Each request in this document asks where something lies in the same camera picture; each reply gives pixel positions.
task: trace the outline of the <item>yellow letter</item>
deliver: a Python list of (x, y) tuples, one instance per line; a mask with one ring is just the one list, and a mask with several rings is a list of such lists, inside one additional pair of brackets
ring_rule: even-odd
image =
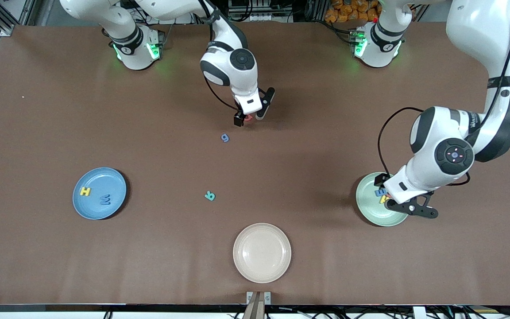
[(91, 188), (81, 188), (80, 190), (80, 196), (89, 196), (89, 191), (92, 190)]

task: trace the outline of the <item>orange bag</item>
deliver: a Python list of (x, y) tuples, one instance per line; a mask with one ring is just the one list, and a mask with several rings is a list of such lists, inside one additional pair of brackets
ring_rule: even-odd
[(367, 21), (373, 21), (375, 18), (379, 18), (377, 10), (374, 8), (367, 10)]
[(367, 12), (369, 10), (369, 1), (367, 0), (357, 0), (357, 5), (359, 12)]
[(324, 21), (334, 23), (336, 20), (338, 20), (338, 10), (328, 9), (326, 16), (324, 16)]
[(348, 4), (344, 4), (342, 8), (340, 8), (340, 14), (342, 16), (348, 16), (352, 12), (352, 6)]
[(334, 9), (338, 10), (344, 5), (344, 0), (332, 0), (332, 6)]

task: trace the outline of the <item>brown tabletop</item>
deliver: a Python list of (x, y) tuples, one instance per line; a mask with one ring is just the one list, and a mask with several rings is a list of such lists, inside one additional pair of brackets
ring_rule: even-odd
[[(510, 304), (510, 151), (438, 190), (435, 220), (380, 228), (356, 208), (358, 181), (381, 170), (377, 133), (392, 112), (483, 109), (487, 73), (444, 24), (413, 24), (383, 69), (319, 24), (241, 27), (259, 85), (277, 89), (265, 120), (243, 128), (204, 83), (205, 26), (174, 27), (144, 71), (123, 67), (99, 28), (18, 27), (1, 39), (0, 303), (241, 303), (260, 290), (274, 303)], [(385, 130), (391, 171), (412, 155), (416, 116)], [(101, 166), (127, 176), (130, 196), (95, 222), (72, 192)], [(233, 264), (235, 237), (256, 222), (292, 245), (271, 284)]]

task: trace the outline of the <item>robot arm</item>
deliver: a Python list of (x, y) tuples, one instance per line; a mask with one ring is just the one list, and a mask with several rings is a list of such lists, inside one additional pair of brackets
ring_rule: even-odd
[(402, 37), (413, 13), (408, 4), (435, 4), (444, 0), (380, 0), (383, 11), (377, 22), (368, 22), (356, 29), (353, 41), (358, 45), (352, 47), (355, 57), (372, 67), (387, 66), (398, 54)]
[(384, 181), (397, 204), (452, 183), (474, 161), (493, 160), (510, 147), (510, 0), (454, 0), (447, 34), (488, 71), (484, 113), (444, 107), (421, 113), (411, 130), (413, 158)]
[(214, 4), (209, 0), (142, 0), (140, 6), (150, 16), (161, 20), (172, 20), (191, 12), (210, 24), (215, 36), (200, 60), (204, 77), (217, 85), (231, 87), (240, 109), (236, 125), (243, 125), (245, 114), (257, 112), (257, 119), (264, 117), (274, 90), (269, 89), (270, 98), (259, 97), (263, 91), (257, 85), (257, 61), (247, 49), (247, 38)]
[[(63, 8), (77, 19), (99, 23), (112, 39), (118, 58), (129, 69), (141, 70), (160, 58), (158, 31), (137, 26), (127, 10), (113, 6), (120, 0), (60, 0)], [(150, 16), (173, 20), (194, 13), (213, 28), (206, 53), (200, 61), (209, 81), (231, 87), (239, 109), (236, 125), (242, 126), (245, 115), (257, 112), (263, 119), (274, 89), (267, 92), (257, 86), (257, 61), (247, 49), (247, 38), (221, 14), (209, 0), (136, 0)]]
[(99, 23), (113, 42), (119, 58), (131, 70), (142, 70), (160, 57), (158, 31), (137, 26), (131, 14), (113, 6), (119, 0), (60, 0), (76, 19)]

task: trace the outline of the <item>white plate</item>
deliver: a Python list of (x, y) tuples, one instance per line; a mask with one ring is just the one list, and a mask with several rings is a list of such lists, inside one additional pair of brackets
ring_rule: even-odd
[(261, 222), (239, 233), (233, 244), (233, 262), (248, 280), (266, 284), (279, 279), (289, 268), (291, 246), (282, 230)]

